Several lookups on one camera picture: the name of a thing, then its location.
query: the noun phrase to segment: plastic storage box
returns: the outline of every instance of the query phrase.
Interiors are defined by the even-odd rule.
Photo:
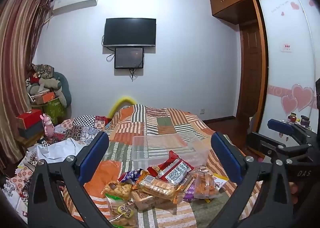
[[[193,167],[206,165],[209,148],[193,133],[134,136],[132,154],[135,169],[164,163],[172,150]]]

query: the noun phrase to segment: cable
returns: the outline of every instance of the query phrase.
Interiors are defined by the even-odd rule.
[[[143,50],[143,52],[142,52],[142,61],[140,62],[140,64],[138,65],[138,67],[136,68],[136,69],[133,69],[133,68],[130,68],[129,69],[129,72],[130,72],[130,74],[131,74],[131,80],[132,80],[132,82],[133,82],[133,75],[134,75],[134,73],[136,73],[136,71],[139,69],[139,66],[141,65],[141,63],[143,62],[143,64],[144,64],[144,49],[142,49]]]
[[[110,54],[110,55],[107,57],[107,62],[111,62],[114,57],[115,57],[115,53]]]
[[[102,46],[102,47],[104,47],[104,46],[103,46],[103,41],[104,41],[103,38],[104,38],[104,36],[102,36],[102,38],[101,38],[101,46]]]

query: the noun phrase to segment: person's hand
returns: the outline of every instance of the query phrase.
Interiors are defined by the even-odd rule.
[[[298,192],[298,186],[293,182],[289,182],[289,186],[290,186],[290,191],[292,194],[292,203],[296,204],[296,203],[298,203],[298,197],[295,194]]]

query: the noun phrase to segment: stuffed animal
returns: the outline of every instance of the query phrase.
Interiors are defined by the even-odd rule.
[[[54,134],[54,126],[52,124],[51,117],[49,115],[43,114],[43,116],[40,115],[40,118],[44,126],[44,134],[49,138],[49,140],[52,140],[52,136]]]
[[[69,84],[65,76],[61,73],[55,72],[53,78],[39,78],[38,83],[33,83],[27,87],[28,93],[30,95],[37,94],[41,84],[44,85],[45,88],[53,89],[63,107],[68,107],[71,104]]]

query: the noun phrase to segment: flat screen tv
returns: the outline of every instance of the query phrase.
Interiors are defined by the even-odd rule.
[[[143,68],[143,48],[116,48],[115,68]]]
[[[104,28],[104,47],[154,47],[156,19],[109,18]]]

